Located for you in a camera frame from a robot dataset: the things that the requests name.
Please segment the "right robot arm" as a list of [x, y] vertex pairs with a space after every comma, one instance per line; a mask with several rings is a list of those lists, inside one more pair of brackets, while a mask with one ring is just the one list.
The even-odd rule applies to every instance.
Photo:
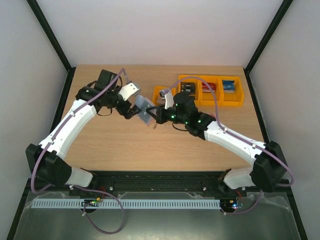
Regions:
[[270, 193], [283, 186], [281, 180], [288, 167], [278, 143], [257, 141], [227, 128], [216, 116], [199, 111], [187, 93], [168, 92], [164, 104], [149, 107], [146, 112], [158, 124], [183, 124], [192, 136], [218, 144], [249, 163], [249, 167], [225, 171], [218, 183], [222, 195], [229, 196], [235, 189], [252, 186]]

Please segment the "yellow bin with blue cards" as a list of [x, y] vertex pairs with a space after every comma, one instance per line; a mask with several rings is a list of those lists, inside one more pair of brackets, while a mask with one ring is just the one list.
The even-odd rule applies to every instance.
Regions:
[[224, 96], [222, 98], [221, 105], [222, 106], [230, 106], [230, 107], [240, 107], [243, 105], [244, 102], [244, 91], [242, 87], [242, 82], [239, 76], [226, 76], [221, 75], [220, 76], [221, 81], [222, 80], [232, 80], [235, 81], [235, 91], [234, 93], [224, 93]]

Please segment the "yellow bin with red cards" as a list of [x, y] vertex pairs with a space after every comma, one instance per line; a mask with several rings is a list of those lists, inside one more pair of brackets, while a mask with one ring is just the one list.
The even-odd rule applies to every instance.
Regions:
[[[207, 82], [208, 85], [212, 88], [215, 93], [217, 105], [220, 106], [224, 96], [221, 78], [217, 75], [199, 75], [199, 77]], [[214, 106], [214, 96], [212, 95], [208, 86], [202, 81], [199, 81], [199, 90], [199, 104], [201, 106]]]

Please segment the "yellow bin with beige cards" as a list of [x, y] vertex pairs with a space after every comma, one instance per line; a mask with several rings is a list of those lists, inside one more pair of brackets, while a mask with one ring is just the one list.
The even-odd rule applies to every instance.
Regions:
[[160, 90], [163, 90], [163, 89], [170, 89], [171, 92], [172, 92], [172, 95], [173, 95], [173, 99], [174, 99], [174, 95], [176, 94], [176, 88], [170, 88], [170, 87], [168, 87], [168, 86], [156, 85], [156, 86], [154, 87], [153, 96], [152, 96], [152, 102], [153, 102], [156, 106], [165, 104], [165, 99], [164, 99], [164, 98], [161, 98], [161, 97], [160, 97], [160, 93], [159, 93]]

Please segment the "blue card stack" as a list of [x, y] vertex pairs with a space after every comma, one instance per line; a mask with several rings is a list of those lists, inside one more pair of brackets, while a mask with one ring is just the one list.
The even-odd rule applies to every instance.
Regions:
[[225, 93], [234, 93], [236, 90], [234, 80], [222, 80], [222, 87]]

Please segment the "right black frame post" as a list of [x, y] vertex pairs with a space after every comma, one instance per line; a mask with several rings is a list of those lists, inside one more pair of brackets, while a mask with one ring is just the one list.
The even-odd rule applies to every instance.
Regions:
[[279, 24], [281, 23], [282, 19], [286, 15], [287, 11], [289, 10], [293, 2], [293, 0], [283, 0], [281, 2], [277, 12], [272, 18], [272, 21], [270, 22], [257, 48], [255, 49], [252, 57], [250, 58], [246, 68], [244, 69], [244, 73], [246, 76], [249, 75], [253, 70], [254, 66], [258, 62], [260, 56], [262, 55], [263, 51], [265, 50], [266, 46], [268, 45], [273, 34], [275, 33], [276, 29], [278, 28]]

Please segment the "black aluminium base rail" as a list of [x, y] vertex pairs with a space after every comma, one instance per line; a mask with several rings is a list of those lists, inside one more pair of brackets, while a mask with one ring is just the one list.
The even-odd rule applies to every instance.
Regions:
[[203, 197], [235, 198], [247, 191], [258, 192], [256, 186], [227, 189], [222, 171], [94, 171], [94, 183], [89, 188], [106, 190], [112, 195], [126, 192], [196, 193]]

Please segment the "red card stack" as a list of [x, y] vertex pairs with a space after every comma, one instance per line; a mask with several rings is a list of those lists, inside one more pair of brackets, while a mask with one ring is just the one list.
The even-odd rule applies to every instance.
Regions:
[[209, 83], [201, 83], [201, 88], [203, 93], [210, 93], [211, 91], [215, 92], [216, 91], [216, 84], [214, 82], [209, 82]]

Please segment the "yellow bin with black cards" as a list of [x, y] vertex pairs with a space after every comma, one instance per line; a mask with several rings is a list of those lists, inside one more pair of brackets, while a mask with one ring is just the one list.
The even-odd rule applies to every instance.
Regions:
[[[181, 82], [193, 82], [195, 83], [196, 90], [195, 95], [189, 95], [195, 102], [195, 105], [198, 106], [200, 104], [200, 87], [201, 81], [198, 79], [198, 75], [179, 75], [178, 79]], [[178, 84], [178, 92], [181, 92], [181, 82]]]

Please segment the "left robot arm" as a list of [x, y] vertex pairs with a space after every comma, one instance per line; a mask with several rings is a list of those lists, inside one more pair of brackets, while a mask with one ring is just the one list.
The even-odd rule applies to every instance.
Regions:
[[56, 187], [87, 188], [92, 183], [94, 175], [91, 172], [68, 165], [65, 158], [78, 134], [103, 107], [116, 109], [125, 119], [141, 112], [138, 106], [129, 102], [130, 97], [140, 93], [139, 85], [129, 79], [126, 84], [117, 84], [125, 73], [124, 69], [118, 74], [102, 70], [97, 80], [78, 91], [70, 110], [54, 130], [39, 144], [27, 147], [25, 153], [32, 172], [32, 187], [36, 178]]

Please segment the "black frame post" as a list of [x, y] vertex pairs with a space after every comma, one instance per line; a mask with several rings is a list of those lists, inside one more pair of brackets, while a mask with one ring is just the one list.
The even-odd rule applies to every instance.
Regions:
[[58, 105], [54, 114], [54, 118], [51, 125], [51, 130], [53, 130], [60, 120], [63, 118], [64, 107], [67, 103], [68, 94], [71, 89], [71, 85], [73, 82], [73, 78], [76, 72], [76, 67], [72, 67], [66, 54], [64, 53], [54, 31], [52, 30], [47, 18], [45, 17], [39, 3], [37, 0], [26, 0], [30, 9], [32, 10], [34, 16], [36, 17], [38, 23], [40, 24], [43, 32], [45, 33], [47, 39], [49, 40], [50, 44], [52, 45], [54, 51], [56, 52], [59, 60], [61, 61], [63, 67], [67, 72], [66, 79], [63, 84], [62, 92], [58, 101]]
[[276, 29], [278, 28], [279, 24], [281, 23], [282, 19], [286, 15], [287, 11], [289, 10], [293, 2], [293, 0], [283, 0], [281, 2], [277, 12], [272, 18], [272, 21], [270, 22], [257, 48], [255, 49], [252, 57], [250, 58], [246, 68], [244, 69], [244, 73], [246, 76], [249, 75], [253, 70], [254, 66], [258, 62], [260, 56], [262, 55], [263, 51], [265, 50], [266, 46], [268, 45], [273, 34], [275, 33]]

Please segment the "left black frame post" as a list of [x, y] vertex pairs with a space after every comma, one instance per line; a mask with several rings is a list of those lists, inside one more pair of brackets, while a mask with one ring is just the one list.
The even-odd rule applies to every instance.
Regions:
[[59, 60], [61, 61], [63, 67], [67, 72], [66, 79], [63, 84], [62, 92], [58, 101], [58, 105], [54, 114], [54, 118], [51, 125], [51, 130], [53, 130], [60, 120], [63, 118], [64, 107], [67, 103], [68, 94], [71, 89], [71, 85], [73, 82], [73, 78], [76, 72], [76, 67], [72, 67], [66, 54], [64, 53], [54, 31], [52, 30], [47, 18], [45, 17], [39, 3], [37, 0], [26, 0], [30, 9], [32, 10], [34, 16], [36, 17], [38, 23], [40, 24], [43, 32], [45, 33], [47, 39], [49, 40], [50, 44], [52, 45], [54, 51], [56, 52]]

